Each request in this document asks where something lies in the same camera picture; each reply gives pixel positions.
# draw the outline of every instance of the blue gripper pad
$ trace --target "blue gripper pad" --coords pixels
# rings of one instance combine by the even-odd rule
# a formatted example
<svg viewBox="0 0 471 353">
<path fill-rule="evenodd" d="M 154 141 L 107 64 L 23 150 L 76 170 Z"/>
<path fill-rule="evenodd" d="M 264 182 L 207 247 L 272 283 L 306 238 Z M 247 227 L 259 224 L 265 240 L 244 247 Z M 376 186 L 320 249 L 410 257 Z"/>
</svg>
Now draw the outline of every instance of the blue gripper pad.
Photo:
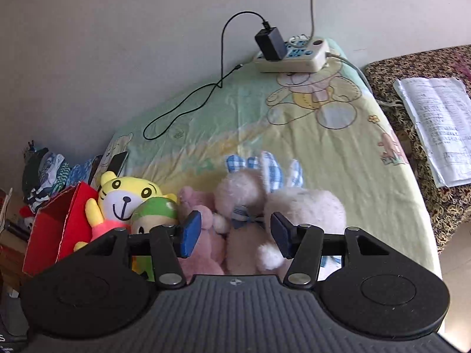
<svg viewBox="0 0 471 353">
<path fill-rule="evenodd" d="M 287 259 L 294 258 L 294 256 L 291 256 L 291 246 L 293 243 L 291 242 L 290 230 L 283 225 L 281 219 L 279 219 L 275 214 L 272 214 L 270 218 L 270 230 L 271 235 L 273 236 L 273 239 L 283 257 Z"/>
<path fill-rule="evenodd" d="M 188 215 L 185 223 L 181 226 L 183 227 L 183 235 L 180 242 L 181 257 L 191 256 L 196 242 L 200 237 L 201 220 L 201 213 L 199 211 L 193 211 Z"/>
</svg>

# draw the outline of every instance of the power strip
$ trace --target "power strip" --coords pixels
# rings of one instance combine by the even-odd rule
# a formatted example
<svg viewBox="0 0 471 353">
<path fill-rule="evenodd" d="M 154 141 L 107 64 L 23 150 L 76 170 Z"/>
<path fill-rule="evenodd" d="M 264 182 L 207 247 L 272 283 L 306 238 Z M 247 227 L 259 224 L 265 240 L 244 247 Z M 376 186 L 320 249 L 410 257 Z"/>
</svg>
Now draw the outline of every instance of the power strip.
<svg viewBox="0 0 471 353">
<path fill-rule="evenodd" d="M 308 39 L 300 39 L 298 46 L 306 45 Z M 306 48 L 295 48 L 285 42 L 288 53 L 281 61 L 267 61 L 262 52 L 258 52 L 253 58 L 257 69 L 262 73 L 315 73 L 326 64 L 326 53 L 330 51 L 329 45 L 324 39 L 315 39 Z"/>
</svg>

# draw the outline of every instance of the red box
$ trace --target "red box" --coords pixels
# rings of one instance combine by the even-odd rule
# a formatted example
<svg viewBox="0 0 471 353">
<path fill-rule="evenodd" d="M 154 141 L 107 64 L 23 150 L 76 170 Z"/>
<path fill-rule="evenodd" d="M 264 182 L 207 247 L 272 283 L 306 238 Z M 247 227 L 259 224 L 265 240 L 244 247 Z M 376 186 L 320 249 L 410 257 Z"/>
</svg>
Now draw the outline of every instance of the red box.
<svg viewBox="0 0 471 353">
<path fill-rule="evenodd" d="M 69 256 L 77 242 L 91 240 L 91 227 L 85 216 L 85 203 L 90 198 L 97 200 L 98 192 L 80 182 L 38 211 L 24 257 L 24 273 L 37 275 Z"/>
</svg>

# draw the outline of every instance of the folded clothes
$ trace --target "folded clothes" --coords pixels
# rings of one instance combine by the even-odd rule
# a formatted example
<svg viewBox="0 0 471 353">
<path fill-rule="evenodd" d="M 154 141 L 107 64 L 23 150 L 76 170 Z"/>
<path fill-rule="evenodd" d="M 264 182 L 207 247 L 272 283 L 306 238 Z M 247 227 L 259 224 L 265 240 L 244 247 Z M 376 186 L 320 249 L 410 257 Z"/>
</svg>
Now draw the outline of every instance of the folded clothes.
<svg viewBox="0 0 471 353">
<path fill-rule="evenodd" d="M 69 164 L 61 154 L 45 153 L 38 166 L 42 168 L 38 171 L 40 186 L 34 187 L 26 199 L 34 213 L 65 187 L 70 174 Z"/>
<path fill-rule="evenodd" d="M 39 151 L 28 150 L 28 159 L 25 155 L 26 166 L 23 170 L 23 182 L 22 191 L 23 197 L 29 197 L 31 190 L 35 187 L 40 186 L 39 183 L 39 166 L 41 165 L 42 159 L 45 154 L 48 153 L 48 149 L 40 149 Z"/>
<path fill-rule="evenodd" d="M 81 165 L 72 167 L 65 186 L 76 186 L 79 182 L 88 183 L 94 160 L 95 158 L 91 158 Z"/>
</svg>

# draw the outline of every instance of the stack of papers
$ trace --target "stack of papers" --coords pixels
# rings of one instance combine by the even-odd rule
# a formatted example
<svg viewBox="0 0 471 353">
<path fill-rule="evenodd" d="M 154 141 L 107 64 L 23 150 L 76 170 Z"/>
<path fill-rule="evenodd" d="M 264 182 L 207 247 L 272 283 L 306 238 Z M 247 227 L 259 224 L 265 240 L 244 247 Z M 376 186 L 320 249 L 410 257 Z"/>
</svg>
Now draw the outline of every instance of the stack of papers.
<svg viewBox="0 0 471 353">
<path fill-rule="evenodd" d="M 471 183 L 471 100 L 456 78 L 408 78 L 394 88 L 412 119 L 435 185 Z"/>
</svg>

